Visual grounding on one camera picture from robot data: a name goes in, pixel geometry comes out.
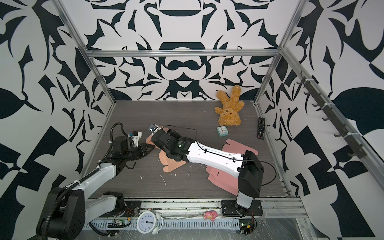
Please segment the orange cardboard box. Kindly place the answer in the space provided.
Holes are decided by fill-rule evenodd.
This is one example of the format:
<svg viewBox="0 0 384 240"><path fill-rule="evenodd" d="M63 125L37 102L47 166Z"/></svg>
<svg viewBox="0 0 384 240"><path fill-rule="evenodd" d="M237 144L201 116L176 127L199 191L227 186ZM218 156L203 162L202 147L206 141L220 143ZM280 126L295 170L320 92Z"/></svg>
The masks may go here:
<svg viewBox="0 0 384 240"><path fill-rule="evenodd" d="M146 139L147 144L155 145L152 142L153 135L154 134L151 134L149 137L147 137L147 139ZM159 159L160 159L161 164L165 165L163 167L163 171L165 173L170 173L170 172L174 171L175 169L177 169L177 168L179 168L179 167L181 167L187 163L185 161L179 161L178 162L178 161L175 161L174 159L168 158L166 153L163 150L161 150L159 153Z"/></svg>

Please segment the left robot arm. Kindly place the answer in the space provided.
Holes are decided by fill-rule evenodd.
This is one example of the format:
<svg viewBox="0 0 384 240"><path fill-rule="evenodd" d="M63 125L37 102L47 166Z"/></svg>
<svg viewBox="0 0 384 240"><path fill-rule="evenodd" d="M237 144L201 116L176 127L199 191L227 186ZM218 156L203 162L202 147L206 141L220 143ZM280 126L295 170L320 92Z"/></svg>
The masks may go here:
<svg viewBox="0 0 384 240"><path fill-rule="evenodd" d="M93 201L88 199L127 168L128 162L137 162L155 149L154 145L140 143L141 135L140 132L123 132L115 138L110 132L110 146L93 171L70 185L49 192L36 228L40 240L73 240L96 218L126 211L121 193L107 192Z"/></svg>

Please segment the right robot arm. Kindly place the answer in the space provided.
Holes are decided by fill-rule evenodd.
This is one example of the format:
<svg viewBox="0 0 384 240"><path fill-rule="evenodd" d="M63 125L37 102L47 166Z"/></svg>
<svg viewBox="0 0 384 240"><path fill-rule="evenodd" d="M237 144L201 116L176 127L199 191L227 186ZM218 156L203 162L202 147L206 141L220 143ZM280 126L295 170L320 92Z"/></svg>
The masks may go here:
<svg viewBox="0 0 384 240"><path fill-rule="evenodd" d="M265 172L262 161L255 153L247 150L244 154L234 154L217 150L155 124L150 125L148 130L152 134L152 143L164 151L168 158L213 167L238 180L233 216L252 215L252 204L254 199L260 197Z"/></svg>

